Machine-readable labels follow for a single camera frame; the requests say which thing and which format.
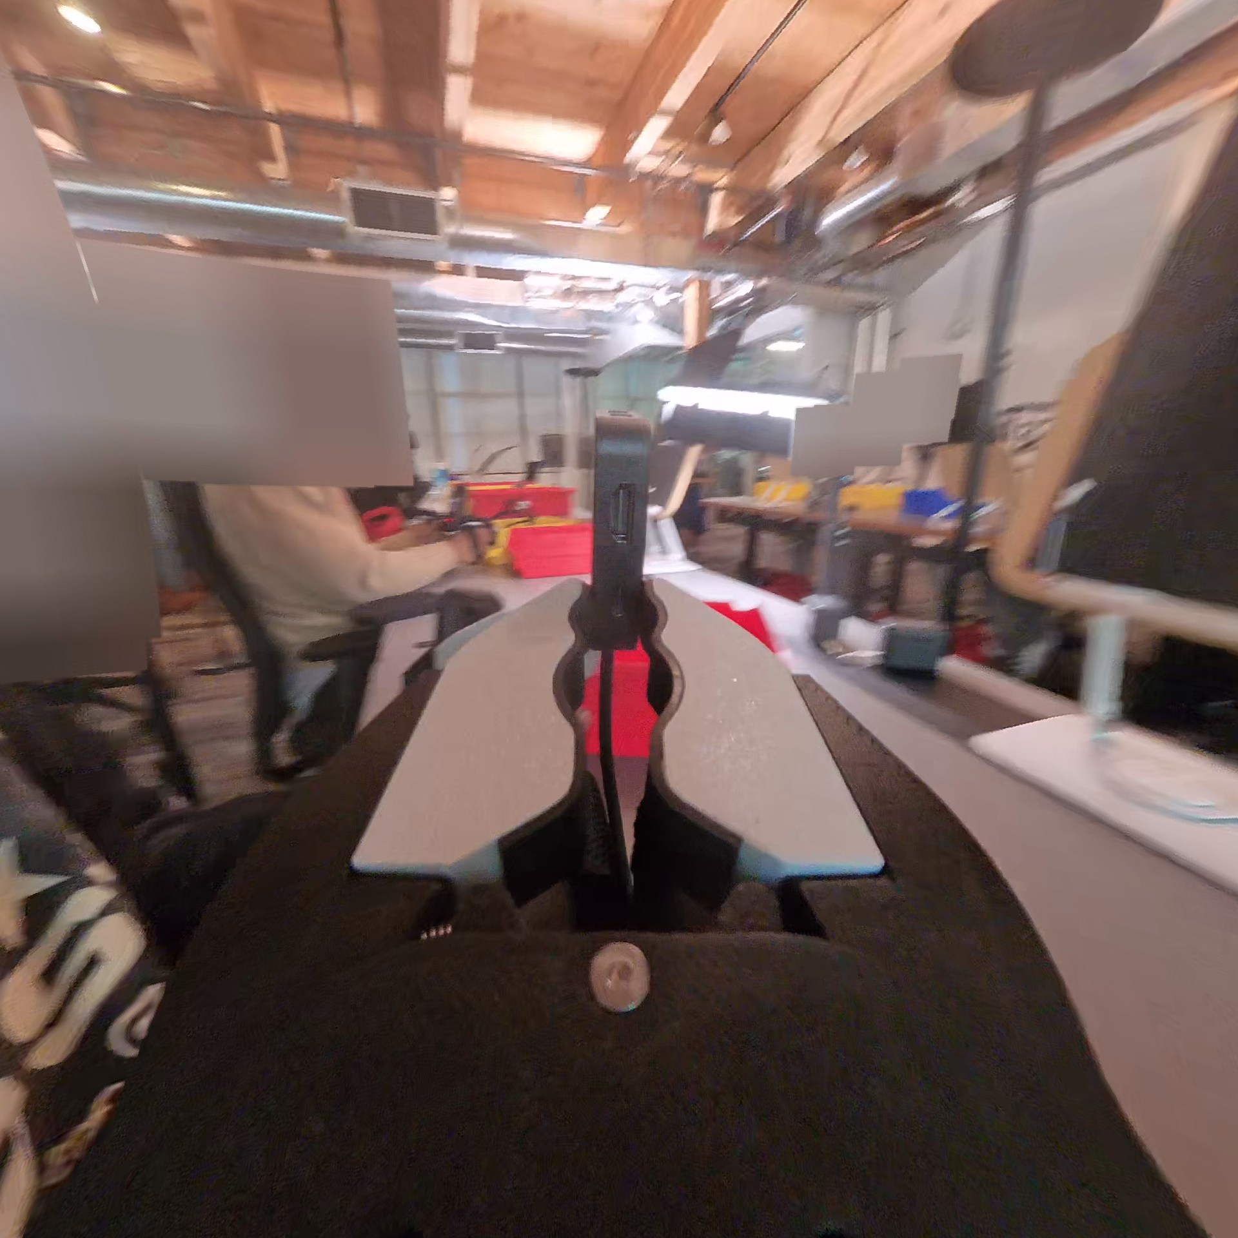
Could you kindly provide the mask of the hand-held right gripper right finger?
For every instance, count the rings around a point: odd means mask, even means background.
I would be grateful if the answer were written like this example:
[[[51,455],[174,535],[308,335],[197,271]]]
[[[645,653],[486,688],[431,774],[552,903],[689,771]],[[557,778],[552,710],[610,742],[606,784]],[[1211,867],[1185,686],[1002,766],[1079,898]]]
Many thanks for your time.
[[[672,691],[649,742],[660,797],[686,820],[703,881],[875,877],[885,854],[790,669],[676,583],[657,607],[649,669]]]

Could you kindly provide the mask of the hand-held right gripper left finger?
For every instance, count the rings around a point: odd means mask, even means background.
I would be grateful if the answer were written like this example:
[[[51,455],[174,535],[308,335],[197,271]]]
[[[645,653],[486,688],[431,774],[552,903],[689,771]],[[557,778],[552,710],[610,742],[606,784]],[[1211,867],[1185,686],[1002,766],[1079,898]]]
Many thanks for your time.
[[[576,650],[565,579],[460,632],[351,854],[358,874],[502,881],[575,795],[582,738],[555,673]]]

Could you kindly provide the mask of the black adapter with thin cable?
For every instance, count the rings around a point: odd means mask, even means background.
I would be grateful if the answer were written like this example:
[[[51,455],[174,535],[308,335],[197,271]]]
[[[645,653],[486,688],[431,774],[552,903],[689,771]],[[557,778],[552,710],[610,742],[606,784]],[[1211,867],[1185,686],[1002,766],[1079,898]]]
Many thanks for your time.
[[[615,656],[640,647],[649,625],[645,592],[649,466],[649,422],[628,412],[595,417],[592,581],[576,607],[576,629],[598,656],[595,731],[606,825],[595,890],[612,914],[628,906],[632,892],[612,753]]]

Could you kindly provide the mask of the black office chair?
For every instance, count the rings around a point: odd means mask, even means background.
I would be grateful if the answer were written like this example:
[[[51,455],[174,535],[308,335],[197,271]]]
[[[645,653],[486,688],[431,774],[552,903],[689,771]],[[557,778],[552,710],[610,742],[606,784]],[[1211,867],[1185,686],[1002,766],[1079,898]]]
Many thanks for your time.
[[[294,713],[283,693],[283,662],[269,634],[262,629],[250,598],[242,594],[234,573],[220,558],[211,539],[209,520],[203,519],[199,483],[158,483],[158,495],[171,520],[177,548],[188,561],[192,571],[205,583],[209,594],[222,605],[233,619],[242,650],[253,669],[253,751],[255,771],[263,783],[294,783],[318,767],[303,767],[295,764],[289,748],[289,731],[294,727]],[[445,520],[445,529],[435,530],[466,530],[483,526],[478,520]],[[489,617],[502,610],[502,602],[485,592],[450,588],[449,577],[425,592],[418,601],[386,601],[357,610],[360,622],[381,625],[381,638],[387,628],[406,619],[433,619],[428,650],[454,638],[463,628]]]

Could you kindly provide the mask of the long wooden desk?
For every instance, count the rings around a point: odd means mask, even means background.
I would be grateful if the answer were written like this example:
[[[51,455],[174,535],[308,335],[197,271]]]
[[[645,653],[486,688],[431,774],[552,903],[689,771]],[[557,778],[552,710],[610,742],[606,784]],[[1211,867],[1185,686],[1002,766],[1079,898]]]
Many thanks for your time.
[[[706,512],[715,524],[731,524],[756,532],[811,537],[819,526],[834,526],[827,512],[798,501],[761,501],[756,497],[708,497]],[[958,520],[910,519],[896,512],[842,512],[842,529],[859,532],[945,539],[958,532]]]

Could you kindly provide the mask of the white board stand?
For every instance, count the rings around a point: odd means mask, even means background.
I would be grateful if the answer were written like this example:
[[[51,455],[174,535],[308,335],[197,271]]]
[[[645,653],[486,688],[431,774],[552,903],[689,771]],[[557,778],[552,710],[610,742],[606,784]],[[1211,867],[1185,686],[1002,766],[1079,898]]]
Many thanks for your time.
[[[1236,893],[1236,764],[1121,721],[1127,619],[1091,615],[1081,710],[979,734],[972,751]]]

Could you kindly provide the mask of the studio light panel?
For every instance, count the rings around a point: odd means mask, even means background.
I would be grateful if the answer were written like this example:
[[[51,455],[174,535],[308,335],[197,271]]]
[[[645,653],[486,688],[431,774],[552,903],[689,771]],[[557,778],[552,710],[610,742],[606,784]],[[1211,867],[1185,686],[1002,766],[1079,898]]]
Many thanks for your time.
[[[660,389],[657,440],[756,455],[792,452],[798,412],[827,409],[816,395],[674,382]]]

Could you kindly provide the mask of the person's dark printed clothing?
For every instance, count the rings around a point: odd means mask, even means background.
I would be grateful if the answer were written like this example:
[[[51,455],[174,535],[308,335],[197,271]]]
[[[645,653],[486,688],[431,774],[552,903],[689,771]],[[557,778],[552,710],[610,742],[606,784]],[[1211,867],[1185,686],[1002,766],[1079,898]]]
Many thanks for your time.
[[[112,1122],[164,980],[113,867],[3,756],[3,1236]]]

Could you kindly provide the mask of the black faced plywood board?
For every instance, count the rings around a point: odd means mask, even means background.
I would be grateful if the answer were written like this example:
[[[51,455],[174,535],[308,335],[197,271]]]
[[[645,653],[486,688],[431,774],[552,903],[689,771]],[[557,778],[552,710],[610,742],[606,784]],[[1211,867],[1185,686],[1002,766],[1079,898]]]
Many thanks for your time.
[[[1130,326],[1060,392],[994,581],[1236,652],[1236,122]]]

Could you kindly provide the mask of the white ceiling vent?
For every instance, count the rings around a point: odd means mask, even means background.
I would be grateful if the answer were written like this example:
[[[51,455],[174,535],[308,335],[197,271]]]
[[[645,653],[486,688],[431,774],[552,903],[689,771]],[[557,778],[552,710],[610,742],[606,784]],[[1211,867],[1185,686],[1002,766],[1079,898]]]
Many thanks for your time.
[[[443,206],[435,192],[343,178],[339,193],[349,231],[395,239],[443,239]]]

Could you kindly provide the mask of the black stand pole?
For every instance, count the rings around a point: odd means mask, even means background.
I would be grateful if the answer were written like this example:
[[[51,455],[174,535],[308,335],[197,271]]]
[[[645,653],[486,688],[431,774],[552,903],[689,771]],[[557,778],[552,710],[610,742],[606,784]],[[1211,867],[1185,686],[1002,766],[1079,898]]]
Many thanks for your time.
[[[965,503],[951,535],[949,573],[941,601],[941,619],[947,629],[954,628],[967,571],[967,546],[979,506],[1002,350],[1023,281],[1024,233],[1052,97],[1063,79],[1096,69],[1132,48],[1160,9],[1163,2],[999,2],[968,23],[951,48],[949,78],[962,94],[979,99],[1024,94],[1027,107],[1019,140],[1013,147],[1013,206],[988,312],[979,413],[967,452]]]

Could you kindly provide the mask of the silver ceiling duct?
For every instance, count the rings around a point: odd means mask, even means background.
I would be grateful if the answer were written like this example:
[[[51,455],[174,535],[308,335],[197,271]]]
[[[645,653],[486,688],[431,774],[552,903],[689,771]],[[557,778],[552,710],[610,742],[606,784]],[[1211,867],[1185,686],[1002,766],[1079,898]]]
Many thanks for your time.
[[[878,208],[895,200],[899,193],[903,193],[903,189],[905,177],[895,170],[868,178],[858,189],[841,193],[827,208],[822,208],[815,222],[815,238],[823,243],[841,234],[842,231],[873,216]]]

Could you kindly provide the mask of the long silver duct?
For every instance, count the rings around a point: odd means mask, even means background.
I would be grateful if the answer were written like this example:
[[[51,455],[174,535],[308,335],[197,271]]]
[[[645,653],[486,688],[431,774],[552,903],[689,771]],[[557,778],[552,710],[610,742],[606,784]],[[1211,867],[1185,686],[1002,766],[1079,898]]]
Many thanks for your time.
[[[77,178],[56,178],[54,185],[73,231],[328,250],[349,238],[346,218],[330,211],[177,193],[145,185],[124,187]]]

